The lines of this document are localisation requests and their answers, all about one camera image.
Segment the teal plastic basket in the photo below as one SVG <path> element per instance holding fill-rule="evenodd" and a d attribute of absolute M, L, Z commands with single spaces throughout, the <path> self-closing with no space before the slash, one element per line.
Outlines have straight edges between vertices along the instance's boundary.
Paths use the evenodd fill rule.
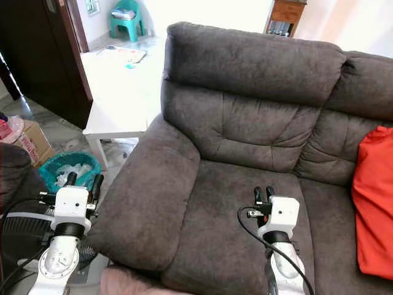
<path fill-rule="evenodd" d="M 101 164 L 92 154 L 73 151 L 56 154 L 37 169 L 47 189 L 56 193 L 65 185 L 70 172 L 77 174 L 76 186 L 91 188 L 95 175 L 101 174 Z"/>

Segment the red pillow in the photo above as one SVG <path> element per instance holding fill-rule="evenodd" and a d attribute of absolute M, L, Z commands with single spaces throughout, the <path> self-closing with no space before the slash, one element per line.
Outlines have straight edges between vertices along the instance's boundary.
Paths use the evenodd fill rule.
<path fill-rule="evenodd" d="M 362 138 L 351 197 L 359 269 L 393 281 L 393 127 L 376 127 Z"/>

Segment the colourful printed paper sheet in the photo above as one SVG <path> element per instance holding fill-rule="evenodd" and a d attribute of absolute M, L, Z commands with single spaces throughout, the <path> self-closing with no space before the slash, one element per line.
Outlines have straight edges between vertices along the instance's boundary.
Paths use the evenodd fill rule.
<path fill-rule="evenodd" d="M 96 54 L 99 57 L 109 57 L 124 63 L 137 64 L 146 55 L 146 50 L 130 49 L 119 45 L 107 45 Z"/>

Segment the black floor fan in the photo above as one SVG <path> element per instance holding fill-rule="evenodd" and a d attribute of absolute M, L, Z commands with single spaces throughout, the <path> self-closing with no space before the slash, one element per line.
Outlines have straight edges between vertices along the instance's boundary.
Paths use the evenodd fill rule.
<path fill-rule="evenodd" d="M 22 264 L 31 255 L 36 257 L 25 266 L 24 273 L 28 275 L 37 270 L 39 253 L 44 250 L 48 242 L 53 238 L 54 229 L 51 222 L 55 219 L 51 214 L 39 213 L 9 213 L 6 216 L 6 224 L 2 228 L 2 263 L 17 262 Z M 68 281 L 67 288 L 90 286 L 98 283 L 98 276 L 91 275 L 91 264 L 97 258 L 98 253 L 85 242 L 77 245 L 79 264 L 75 273 Z"/>

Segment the brown wooden cabinet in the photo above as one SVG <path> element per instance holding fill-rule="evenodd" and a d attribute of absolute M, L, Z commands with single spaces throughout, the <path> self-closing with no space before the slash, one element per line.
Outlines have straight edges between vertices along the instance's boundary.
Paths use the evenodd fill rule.
<path fill-rule="evenodd" d="M 294 37 L 307 0 L 273 0 L 264 33 Z"/>

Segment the folded grey cloth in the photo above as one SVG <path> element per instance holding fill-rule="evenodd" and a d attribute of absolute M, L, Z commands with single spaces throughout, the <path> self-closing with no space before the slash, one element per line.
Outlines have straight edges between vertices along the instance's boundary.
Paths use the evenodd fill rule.
<path fill-rule="evenodd" d="M 111 15 L 116 20 L 126 20 L 129 22 L 130 20 L 134 20 L 137 12 L 134 9 L 115 8 L 111 11 Z"/>

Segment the teal plastic stool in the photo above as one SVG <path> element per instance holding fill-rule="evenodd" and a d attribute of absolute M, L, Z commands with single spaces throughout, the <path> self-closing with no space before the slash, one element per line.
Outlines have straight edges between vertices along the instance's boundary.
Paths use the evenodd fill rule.
<path fill-rule="evenodd" d="M 109 19 L 111 37 L 117 39 L 117 33 L 121 31 L 121 28 L 123 28 L 128 34 L 130 42 L 137 42 L 138 37 L 146 36 L 147 30 L 145 23 L 142 20 L 139 4 L 136 0 L 119 0 L 113 9 L 115 8 L 134 9 L 137 12 L 137 16 L 134 20 L 127 22 L 126 20 L 116 20 L 112 18 L 110 13 Z"/>

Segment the pink pillow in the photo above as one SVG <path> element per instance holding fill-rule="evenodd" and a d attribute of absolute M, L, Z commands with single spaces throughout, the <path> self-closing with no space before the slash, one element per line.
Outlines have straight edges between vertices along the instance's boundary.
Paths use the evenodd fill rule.
<path fill-rule="evenodd" d="M 120 265 L 104 268 L 98 295 L 193 295 L 166 289 Z"/>

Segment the grey fabric sofa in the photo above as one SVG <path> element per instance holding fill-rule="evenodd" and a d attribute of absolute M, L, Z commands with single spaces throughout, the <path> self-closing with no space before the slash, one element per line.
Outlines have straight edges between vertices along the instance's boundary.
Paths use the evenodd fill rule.
<path fill-rule="evenodd" d="M 169 25 L 161 113 L 87 234 L 113 263 L 102 289 L 121 293 L 124 275 L 164 292 L 267 295 L 266 248 L 237 213 L 270 186 L 300 202 L 293 242 L 316 295 L 393 295 L 393 279 L 357 263 L 351 183 L 377 127 L 393 127 L 393 58 Z"/>

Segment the white table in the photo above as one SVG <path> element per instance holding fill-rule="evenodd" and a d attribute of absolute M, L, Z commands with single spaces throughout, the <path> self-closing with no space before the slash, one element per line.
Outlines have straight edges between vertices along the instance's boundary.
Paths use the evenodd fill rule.
<path fill-rule="evenodd" d="M 107 155 L 101 140 L 138 138 L 160 113 L 160 90 L 165 48 L 146 48 L 135 68 L 97 52 L 83 53 L 82 65 L 93 98 L 87 126 L 82 130 L 90 152 L 106 169 Z"/>

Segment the clear plastic bag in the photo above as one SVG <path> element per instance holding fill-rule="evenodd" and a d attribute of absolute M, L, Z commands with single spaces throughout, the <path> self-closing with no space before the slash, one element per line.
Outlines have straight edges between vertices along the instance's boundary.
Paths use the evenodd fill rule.
<path fill-rule="evenodd" d="M 23 127 L 25 127 L 25 121 L 20 116 L 9 116 L 7 124 L 10 129 L 10 133 L 3 138 L 3 143 L 12 144 L 20 135 L 23 134 Z"/>

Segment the dark brown door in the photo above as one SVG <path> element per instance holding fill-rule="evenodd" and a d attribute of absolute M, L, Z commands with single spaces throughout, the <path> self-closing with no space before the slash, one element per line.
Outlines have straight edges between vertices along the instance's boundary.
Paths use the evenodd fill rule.
<path fill-rule="evenodd" d="M 93 98 L 68 0 L 0 0 L 0 51 L 26 98 L 85 129 Z"/>

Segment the brown cardboard box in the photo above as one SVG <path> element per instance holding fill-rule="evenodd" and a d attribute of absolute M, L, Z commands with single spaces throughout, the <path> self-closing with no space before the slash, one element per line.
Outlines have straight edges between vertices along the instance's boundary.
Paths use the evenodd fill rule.
<path fill-rule="evenodd" d="M 15 146 L 28 152 L 31 163 L 39 168 L 55 155 L 53 146 L 50 145 L 39 124 L 32 120 L 23 120 L 23 130 L 14 141 Z"/>

